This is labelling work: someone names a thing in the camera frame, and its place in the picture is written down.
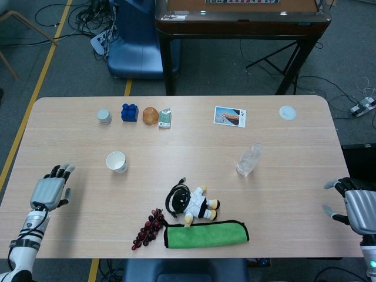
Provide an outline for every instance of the gray carpet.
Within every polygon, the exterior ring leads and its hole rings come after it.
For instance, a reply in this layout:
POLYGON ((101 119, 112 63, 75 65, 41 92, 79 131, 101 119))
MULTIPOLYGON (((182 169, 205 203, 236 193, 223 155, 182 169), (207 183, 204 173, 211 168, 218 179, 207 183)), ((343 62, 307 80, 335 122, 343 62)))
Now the gray carpet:
MULTIPOLYGON (((74 4, 84 1, 74 0, 74 4)), ((65 4, 63 0, 53 3, 65 4)), ((47 0, 11 1, 11 9, 17 10, 33 20, 35 12, 51 4, 47 0)), ((60 21, 63 6, 55 6, 39 15, 44 24, 60 21)), ((362 98, 357 89, 365 87, 365 76, 371 85, 376 85, 376 5, 356 0, 339 0, 332 10, 333 21, 320 39, 322 49, 315 48, 303 66, 300 75, 315 75, 338 84, 349 95, 362 98)), ((56 27, 43 27, 54 35, 56 27)), ((71 33, 65 24, 62 34, 71 33)), ((0 23, 0 45, 31 43, 44 38, 13 19, 0 23)), ((242 41, 244 58, 240 52, 240 41, 188 40, 183 41, 182 71, 176 81, 177 95, 273 95, 281 76, 261 63, 245 70, 247 61, 254 61, 284 45, 283 41, 242 41)), ((2 48, 20 80, 14 81, 0 63, 0 88, 5 91, 0 106, 0 169, 18 131, 30 97, 39 78, 50 45, 27 48, 2 48)), ((284 51, 272 61, 281 67, 287 62, 292 50, 284 51)), ((122 96, 126 81, 110 76, 106 63, 96 61, 89 39, 71 36, 60 41, 46 74, 39 97, 47 96, 122 96)), ((333 85, 319 79, 301 78, 299 95, 316 94, 332 99, 342 93, 333 85)), ((162 81, 135 80, 132 96, 164 95, 162 81)), ((337 98, 332 104, 347 111, 352 103, 345 97, 337 98)), ((345 112, 331 108, 333 118, 346 117, 345 112)), ((373 113, 356 119, 336 119, 335 125, 341 144, 376 143, 376 131, 371 126, 373 113)), ((272 267, 251 268, 250 281, 313 281, 324 267, 340 266, 364 276, 364 265, 360 259, 273 260, 272 267)), ((89 260, 37 260, 35 278, 41 281, 86 281, 89 260)), ((0 272, 6 270, 6 261, 0 260, 0 272)), ((356 281, 356 278, 335 270, 323 274, 330 282, 356 281)))

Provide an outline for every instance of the grapes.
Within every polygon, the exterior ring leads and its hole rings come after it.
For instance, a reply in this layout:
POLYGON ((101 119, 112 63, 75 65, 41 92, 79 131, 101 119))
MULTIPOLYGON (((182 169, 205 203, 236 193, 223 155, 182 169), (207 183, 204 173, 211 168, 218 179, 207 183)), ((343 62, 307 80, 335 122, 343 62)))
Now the grapes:
POLYGON ((152 210, 152 215, 147 218, 148 221, 145 226, 140 229, 136 239, 133 241, 132 251, 137 250, 142 245, 146 247, 149 242, 156 239, 158 231, 163 228, 164 218, 161 209, 152 210))

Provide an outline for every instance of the blue lego brick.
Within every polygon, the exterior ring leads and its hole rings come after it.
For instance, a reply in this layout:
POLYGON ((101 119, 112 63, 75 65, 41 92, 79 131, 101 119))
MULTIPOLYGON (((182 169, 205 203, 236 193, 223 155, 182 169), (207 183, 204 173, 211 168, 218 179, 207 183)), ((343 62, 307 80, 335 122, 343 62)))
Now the blue lego brick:
POLYGON ((122 109, 122 120, 124 122, 137 122, 139 108, 135 104, 124 104, 122 109))

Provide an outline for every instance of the green towel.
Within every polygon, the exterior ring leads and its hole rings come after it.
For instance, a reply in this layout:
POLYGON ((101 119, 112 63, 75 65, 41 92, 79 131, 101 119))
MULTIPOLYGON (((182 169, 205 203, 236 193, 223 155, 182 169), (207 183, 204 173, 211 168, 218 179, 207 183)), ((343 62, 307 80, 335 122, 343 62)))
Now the green towel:
POLYGON ((239 244, 249 241, 244 223, 237 220, 210 223, 167 225, 164 244, 170 249, 206 248, 239 244))

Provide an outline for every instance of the yellow floor line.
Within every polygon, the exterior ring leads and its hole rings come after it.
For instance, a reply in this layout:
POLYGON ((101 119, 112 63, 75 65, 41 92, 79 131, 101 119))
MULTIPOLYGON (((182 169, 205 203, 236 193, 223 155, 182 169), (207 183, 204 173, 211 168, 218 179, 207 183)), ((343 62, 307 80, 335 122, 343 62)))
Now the yellow floor line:
POLYGON ((96 281, 96 273, 98 272, 99 258, 92 259, 92 266, 90 266, 88 282, 96 281))
MULTIPOLYGON (((70 5, 71 3, 72 3, 72 0, 68 0, 66 4, 70 5)), ((55 38, 59 37, 60 34, 61 34, 61 31, 62 31, 63 26, 64 26, 65 19, 66 19, 67 15, 68 15, 69 7, 70 6, 65 6, 63 15, 61 16, 61 20, 60 20, 60 24, 59 24, 58 30, 56 31, 56 34, 55 34, 55 38)), ((24 133, 26 124, 28 122, 31 109, 32 109, 33 104, 36 101, 36 98, 38 97, 39 91, 40 91, 40 89, 42 87, 43 80, 44 80, 44 78, 46 76, 49 64, 51 63, 51 59, 52 59, 53 53, 55 51, 55 48, 56 48, 56 46, 54 44, 52 44, 51 48, 50 48, 50 50, 48 52, 45 64, 43 65, 42 72, 39 75, 39 79, 38 79, 38 81, 36 83, 33 95, 30 98, 30 102, 29 102, 28 108, 26 109, 26 112, 25 112, 25 115, 24 115, 24 117, 22 119, 21 125, 19 126, 18 132, 17 132, 16 137, 15 137, 15 139, 13 141, 13 145, 11 147, 11 150, 9 151, 9 155, 6 158, 4 167, 3 167, 2 171, 1 171, 1 174, 0 174, 0 192, 1 192, 2 188, 3 188, 4 183, 5 183, 5 179, 6 179, 6 176, 8 175, 9 169, 11 168, 11 164, 13 162, 14 156, 16 155, 16 151, 17 151, 19 142, 21 141, 22 135, 24 133)))
POLYGON ((132 88, 132 79, 127 79, 127 84, 125 85, 124 96, 130 96, 131 88, 132 88))

